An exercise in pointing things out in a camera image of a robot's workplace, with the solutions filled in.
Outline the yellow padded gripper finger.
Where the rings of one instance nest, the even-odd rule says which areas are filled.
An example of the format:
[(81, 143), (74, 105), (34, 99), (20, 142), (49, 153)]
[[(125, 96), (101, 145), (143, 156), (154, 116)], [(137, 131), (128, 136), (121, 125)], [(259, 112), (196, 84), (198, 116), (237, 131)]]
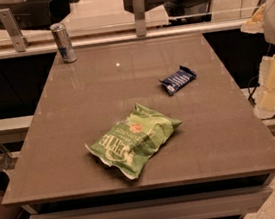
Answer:
[(259, 119), (275, 115), (275, 54), (264, 56), (259, 68), (259, 87), (256, 90), (254, 114)]
[(254, 14), (248, 19), (241, 27), (243, 33), (255, 34), (264, 32), (264, 9), (265, 5), (262, 4), (261, 7), (254, 12)]

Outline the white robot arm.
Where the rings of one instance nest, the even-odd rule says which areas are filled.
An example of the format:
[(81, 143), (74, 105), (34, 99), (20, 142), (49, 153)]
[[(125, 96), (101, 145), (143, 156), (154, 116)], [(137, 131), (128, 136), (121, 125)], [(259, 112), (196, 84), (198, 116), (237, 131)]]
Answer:
[[(275, 0), (266, 0), (241, 27), (244, 33), (262, 33), (264, 39), (275, 45)], [(259, 87), (255, 94), (254, 114), (259, 119), (275, 115), (275, 53), (264, 56), (259, 67)]]

